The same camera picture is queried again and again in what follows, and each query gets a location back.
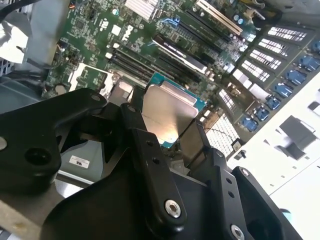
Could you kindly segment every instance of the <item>chipset heatsink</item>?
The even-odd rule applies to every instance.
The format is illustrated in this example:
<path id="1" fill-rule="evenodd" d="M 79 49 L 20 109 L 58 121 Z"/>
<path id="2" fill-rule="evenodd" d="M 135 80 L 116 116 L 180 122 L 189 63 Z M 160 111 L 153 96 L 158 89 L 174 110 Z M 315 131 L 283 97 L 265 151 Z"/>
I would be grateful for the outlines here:
<path id="1" fill-rule="evenodd" d="M 126 0 L 125 6 L 148 21 L 158 2 L 159 0 Z"/>

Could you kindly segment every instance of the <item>blue latch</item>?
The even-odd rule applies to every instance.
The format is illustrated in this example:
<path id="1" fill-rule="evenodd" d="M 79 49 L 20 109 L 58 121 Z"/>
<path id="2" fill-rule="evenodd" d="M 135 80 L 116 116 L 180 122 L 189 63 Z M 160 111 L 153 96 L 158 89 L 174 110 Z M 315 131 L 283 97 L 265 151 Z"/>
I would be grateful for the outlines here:
<path id="1" fill-rule="evenodd" d="M 290 70 L 285 74 L 285 78 L 294 85 L 300 85 L 306 80 L 306 75 L 298 70 Z"/>
<path id="2" fill-rule="evenodd" d="M 174 18 L 167 17 L 165 19 L 162 19 L 160 22 L 163 24 L 171 24 L 176 27 L 180 23 L 180 18 L 179 17 L 174 17 Z"/>
<path id="3" fill-rule="evenodd" d="M 263 106 L 260 106 L 254 110 L 253 114 L 259 119 L 259 121 L 262 122 L 269 117 L 270 112 L 267 109 L 265 109 Z"/>
<path id="4" fill-rule="evenodd" d="M 271 110 L 276 110 L 280 106 L 281 102 L 275 96 L 267 96 L 265 99 L 266 102 L 264 104 L 267 105 Z"/>
<path id="5" fill-rule="evenodd" d="M 278 83 L 273 87 L 273 90 L 284 98 L 287 98 L 292 94 L 291 88 L 284 83 Z"/>
<path id="6" fill-rule="evenodd" d="M 299 65 L 312 72 L 320 66 L 320 59 L 314 58 L 313 56 L 304 56 L 299 59 Z"/>
<path id="7" fill-rule="evenodd" d="M 258 123 L 249 116 L 244 116 L 241 124 L 247 128 L 249 132 L 253 132 L 258 128 Z"/>
<path id="8" fill-rule="evenodd" d="M 317 41 L 314 44 L 312 44 L 312 51 L 320 54 L 320 41 Z"/>

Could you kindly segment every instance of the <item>screw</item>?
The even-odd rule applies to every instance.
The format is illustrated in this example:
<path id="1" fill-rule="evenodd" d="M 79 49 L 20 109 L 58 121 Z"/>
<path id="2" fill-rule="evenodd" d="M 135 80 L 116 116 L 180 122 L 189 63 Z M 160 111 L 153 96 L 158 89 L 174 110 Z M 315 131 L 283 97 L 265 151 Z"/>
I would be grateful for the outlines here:
<path id="1" fill-rule="evenodd" d="M 7 141 L 2 136 L 0 136 L 0 151 L 5 149 L 6 147 L 7 147 Z"/>
<path id="2" fill-rule="evenodd" d="M 232 235 L 236 240 L 245 240 L 245 235 L 237 225 L 231 225 Z"/>
<path id="3" fill-rule="evenodd" d="M 95 101 L 100 101 L 100 97 L 98 97 L 97 95 L 91 95 L 91 98 Z"/>
<path id="4" fill-rule="evenodd" d="M 219 150 L 217 150 L 217 151 L 216 151 L 216 154 L 217 154 L 220 158 L 222 158 L 222 157 L 223 157 L 222 152 L 220 152 Z"/>
<path id="5" fill-rule="evenodd" d="M 131 112 L 136 112 L 136 110 L 132 107 L 132 106 L 128 106 L 128 109 L 131 111 Z"/>
<path id="6" fill-rule="evenodd" d="M 243 172 L 244 175 L 249 177 L 250 174 L 248 173 L 248 171 L 246 169 L 242 168 L 242 172 Z"/>
<path id="7" fill-rule="evenodd" d="M 179 218 L 181 215 L 181 209 L 179 204 L 173 200 L 167 200 L 164 203 L 164 208 L 166 212 L 175 219 Z"/>

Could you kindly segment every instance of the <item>expansion slot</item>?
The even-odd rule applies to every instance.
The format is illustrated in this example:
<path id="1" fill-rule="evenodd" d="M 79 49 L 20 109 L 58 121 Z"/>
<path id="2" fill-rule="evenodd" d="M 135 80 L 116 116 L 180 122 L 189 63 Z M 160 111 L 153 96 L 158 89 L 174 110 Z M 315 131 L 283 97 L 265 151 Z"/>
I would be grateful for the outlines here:
<path id="1" fill-rule="evenodd" d="M 143 59 L 146 63 L 140 62 L 139 60 L 132 57 L 131 55 L 128 55 L 128 53 L 123 52 L 121 49 L 126 49 L 127 51 L 130 52 L 131 55 L 136 56 L 137 59 Z M 147 59 L 146 57 L 138 54 L 137 52 L 132 51 L 130 48 L 128 48 L 125 45 L 121 44 L 121 47 L 117 48 L 116 51 L 118 51 L 118 52 L 122 53 L 123 55 L 127 56 L 128 58 L 132 59 L 132 61 L 139 63 L 142 67 L 145 67 L 146 69 L 151 70 L 153 73 L 161 73 L 162 75 L 164 75 L 168 79 L 171 79 L 171 80 L 175 79 L 175 77 L 173 75 L 166 72 L 166 69 L 164 69 L 163 67 L 157 66 L 154 62 L 152 62 L 149 59 Z"/>
<path id="2" fill-rule="evenodd" d="M 117 65 L 131 76 L 144 80 L 145 82 L 148 82 L 150 80 L 150 76 L 145 76 L 144 72 L 132 69 L 130 65 L 128 65 L 126 62 L 121 61 L 120 59 L 117 59 L 117 57 L 115 56 L 112 57 L 109 62 Z"/>
<path id="3" fill-rule="evenodd" d="M 223 15 L 221 12 L 219 12 L 205 0 L 197 0 L 195 4 L 202 8 L 204 11 L 206 11 L 208 14 L 213 16 L 220 23 L 225 25 L 233 33 L 237 35 L 240 35 L 242 33 L 243 30 L 241 29 L 241 27 L 237 26 L 234 22 L 228 19 L 225 15 Z"/>
<path id="4" fill-rule="evenodd" d="M 228 35 L 223 34 L 221 31 L 211 27 L 205 20 L 203 20 L 200 16 L 198 16 L 192 10 L 187 9 L 185 13 L 188 15 L 188 17 L 190 17 L 191 19 L 196 21 L 199 25 L 201 25 L 202 28 L 206 29 L 208 32 L 212 32 L 214 35 L 218 36 L 226 43 L 229 43 L 232 40 L 231 37 L 229 37 Z"/>
<path id="5" fill-rule="evenodd" d="M 144 67 L 138 61 L 123 54 L 120 51 L 117 51 L 116 49 L 113 51 L 113 56 L 119 59 L 120 61 L 126 63 L 127 65 L 131 66 L 133 69 L 143 72 L 145 75 L 149 75 L 150 77 L 152 77 L 152 75 L 154 74 L 154 71 L 152 69 Z"/>
<path id="6" fill-rule="evenodd" d="M 193 30 L 190 26 L 188 26 L 186 23 L 184 22 L 180 22 L 179 23 L 179 27 L 182 28 L 183 30 L 187 31 L 189 34 L 191 34 L 193 37 L 195 37 L 196 39 L 200 40 L 201 42 L 203 42 L 208 48 L 212 49 L 213 51 L 217 52 L 218 54 L 222 53 L 222 49 L 216 45 L 214 45 L 213 43 L 211 43 L 209 40 L 205 39 L 203 36 L 201 36 L 198 32 L 196 32 L 195 30 Z"/>
<path id="7" fill-rule="evenodd" d="M 169 40 L 164 39 L 160 35 L 156 35 L 152 41 L 156 45 L 158 45 L 161 49 L 163 49 L 165 53 L 168 53 L 169 55 L 176 57 L 191 69 L 194 69 L 202 74 L 206 73 L 206 70 L 208 69 L 207 66 L 205 66 L 203 63 L 199 62 L 198 60 L 194 59 L 192 56 L 184 53 L 182 50 L 176 47 Z"/>
<path id="8" fill-rule="evenodd" d="M 172 69 L 175 69 L 177 71 L 177 74 L 180 76 L 180 78 L 183 76 L 184 78 L 188 78 L 189 80 L 199 83 L 201 79 L 195 75 L 194 72 L 187 69 L 185 66 L 183 66 L 180 62 L 174 60 L 173 58 L 166 56 L 166 55 L 160 55 L 159 60 L 163 61 L 169 67 Z"/>

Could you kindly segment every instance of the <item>motherboard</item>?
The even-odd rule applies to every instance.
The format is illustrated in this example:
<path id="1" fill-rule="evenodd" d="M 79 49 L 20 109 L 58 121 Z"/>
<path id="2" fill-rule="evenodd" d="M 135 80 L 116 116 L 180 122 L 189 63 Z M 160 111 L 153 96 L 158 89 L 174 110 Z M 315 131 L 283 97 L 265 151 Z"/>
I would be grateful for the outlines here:
<path id="1" fill-rule="evenodd" d="M 119 78 L 145 86 L 160 73 L 210 102 L 256 34 L 246 10 L 237 0 L 71 1 L 42 96 L 107 97 Z"/>

